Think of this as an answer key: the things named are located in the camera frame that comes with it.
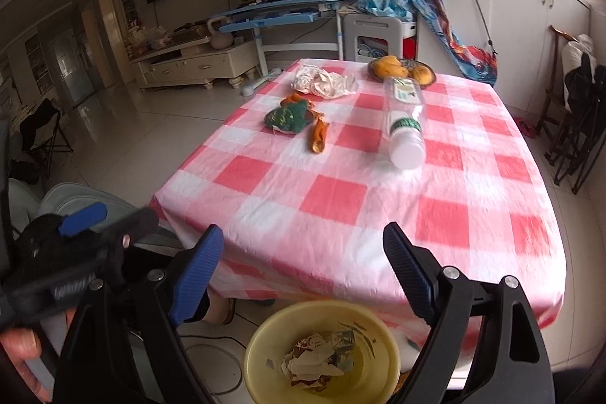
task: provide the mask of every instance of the blue gripper pad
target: blue gripper pad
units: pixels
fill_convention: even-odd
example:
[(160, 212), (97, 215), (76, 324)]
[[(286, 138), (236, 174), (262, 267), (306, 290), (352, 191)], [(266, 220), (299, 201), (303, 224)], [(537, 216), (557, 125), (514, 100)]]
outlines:
[(414, 315), (428, 325), (436, 319), (433, 286), (423, 266), (415, 257), (413, 244), (397, 223), (389, 223), (383, 230), (383, 250), (392, 265)]
[(101, 223), (105, 218), (107, 218), (107, 206), (103, 202), (96, 202), (63, 219), (59, 234), (75, 237), (91, 226)]
[(219, 264), (223, 253), (223, 232), (217, 225), (210, 225), (200, 241), (191, 250), (189, 264), (173, 286), (173, 306), (169, 319), (173, 327), (192, 318)]

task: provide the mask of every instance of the bottle cap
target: bottle cap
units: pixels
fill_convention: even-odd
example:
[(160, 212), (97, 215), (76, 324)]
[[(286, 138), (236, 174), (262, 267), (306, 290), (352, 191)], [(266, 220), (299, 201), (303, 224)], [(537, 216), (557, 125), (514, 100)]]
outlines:
[(392, 163), (402, 170), (419, 168), (425, 162), (425, 143), (420, 132), (402, 127), (390, 137), (389, 156)]

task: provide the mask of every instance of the doorway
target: doorway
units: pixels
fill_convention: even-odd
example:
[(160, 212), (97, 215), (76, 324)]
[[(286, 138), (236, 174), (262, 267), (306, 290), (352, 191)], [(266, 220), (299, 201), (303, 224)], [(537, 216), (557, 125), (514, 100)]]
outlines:
[(72, 107), (76, 107), (95, 92), (86, 72), (83, 48), (78, 46), (71, 28), (56, 37), (50, 43), (50, 48), (55, 54)]

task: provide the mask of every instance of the green cloth toy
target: green cloth toy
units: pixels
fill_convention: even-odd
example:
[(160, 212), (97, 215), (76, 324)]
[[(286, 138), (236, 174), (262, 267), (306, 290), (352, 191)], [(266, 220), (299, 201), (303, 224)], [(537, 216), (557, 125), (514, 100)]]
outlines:
[(289, 103), (269, 112), (265, 117), (265, 125), (284, 134), (299, 134), (313, 122), (313, 114), (309, 111), (307, 100)]

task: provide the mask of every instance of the plastic bottle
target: plastic bottle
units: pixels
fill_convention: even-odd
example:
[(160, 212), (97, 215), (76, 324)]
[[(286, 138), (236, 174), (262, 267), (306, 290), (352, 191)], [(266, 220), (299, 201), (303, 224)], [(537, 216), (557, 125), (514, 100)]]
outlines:
[(419, 168), (425, 162), (422, 129), (426, 121), (425, 100), (419, 84), (410, 78), (386, 78), (384, 128), (389, 156), (402, 170)]

